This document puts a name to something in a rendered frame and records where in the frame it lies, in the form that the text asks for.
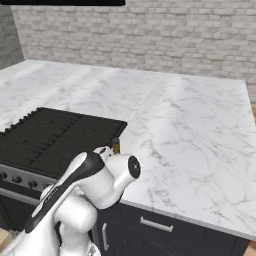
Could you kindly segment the dark navy cupboard door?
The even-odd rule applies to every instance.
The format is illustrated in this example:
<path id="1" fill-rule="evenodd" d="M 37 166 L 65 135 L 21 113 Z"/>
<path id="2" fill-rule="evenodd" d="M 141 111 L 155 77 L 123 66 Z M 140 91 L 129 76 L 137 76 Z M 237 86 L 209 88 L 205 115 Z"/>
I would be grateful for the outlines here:
<path id="1" fill-rule="evenodd" d="M 103 223 L 107 223 L 107 251 L 103 247 Z M 157 237 L 109 219 L 98 219 L 97 226 L 102 256 L 213 256 L 209 252 Z"/>

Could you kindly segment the dark navy drawer front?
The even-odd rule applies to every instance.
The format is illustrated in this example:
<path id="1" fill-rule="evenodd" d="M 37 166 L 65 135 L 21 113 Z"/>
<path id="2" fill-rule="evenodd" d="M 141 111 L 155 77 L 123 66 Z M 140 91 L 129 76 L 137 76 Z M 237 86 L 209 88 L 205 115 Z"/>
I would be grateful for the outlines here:
<path id="1" fill-rule="evenodd" d="M 132 228 L 179 242 L 216 256 L 243 256 L 249 240 L 224 232 L 202 227 L 186 221 L 178 220 L 162 214 L 139 209 L 133 206 L 118 204 L 118 214 L 122 218 L 121 223 Z M 140 223 L 140 217 L 160 223 L 166 226 L 173 225 L 172 232 L 166 232 Z"/>

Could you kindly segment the black wall cabinet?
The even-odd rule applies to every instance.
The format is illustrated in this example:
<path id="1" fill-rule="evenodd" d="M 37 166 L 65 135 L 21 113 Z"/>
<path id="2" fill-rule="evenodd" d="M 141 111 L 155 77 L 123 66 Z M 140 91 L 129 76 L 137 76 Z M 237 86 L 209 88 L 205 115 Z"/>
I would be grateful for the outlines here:
<path id="1" fill-rule="evenodd" d="M 0 5 L 120 7 L 126 0 L 0 0 Z"/>

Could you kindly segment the black gas stove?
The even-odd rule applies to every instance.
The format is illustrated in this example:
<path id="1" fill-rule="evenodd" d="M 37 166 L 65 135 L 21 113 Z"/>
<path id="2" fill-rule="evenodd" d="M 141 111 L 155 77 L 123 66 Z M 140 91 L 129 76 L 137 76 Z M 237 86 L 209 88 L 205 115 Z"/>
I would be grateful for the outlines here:
<path id="1" fill-rule="evenodd" d="M 40 199 L 46 183 L 54 184 L 81 152 L 112 146 L 127 123 L 39 107 L 0 132 L 0 188 Z M 22 181 L 15 183 L 13 176 Z M 37 182 L 30 188 L 28 181 Z M 0 195 L 0 228 L 20 231 L 36 206 Z"/>

